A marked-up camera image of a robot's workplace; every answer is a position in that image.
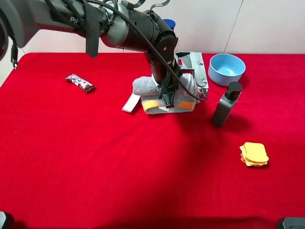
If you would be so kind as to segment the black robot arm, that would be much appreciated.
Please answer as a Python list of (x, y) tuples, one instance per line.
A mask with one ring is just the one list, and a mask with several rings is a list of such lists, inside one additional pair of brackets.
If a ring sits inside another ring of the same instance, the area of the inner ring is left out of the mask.
[(3, 0), (0, 3), (0, 54), (11, 52), (18, 66), (18, 49), (39, 30), (76, 33), (86, 40), (86, 53), (98, 54), (99, 43), (143, 52), (157, 83), (159, 97), (174, 105), (181, 75), (174, 49), (178, 39), (153, 10), (138, 11), (132, 4), (115, 0)]

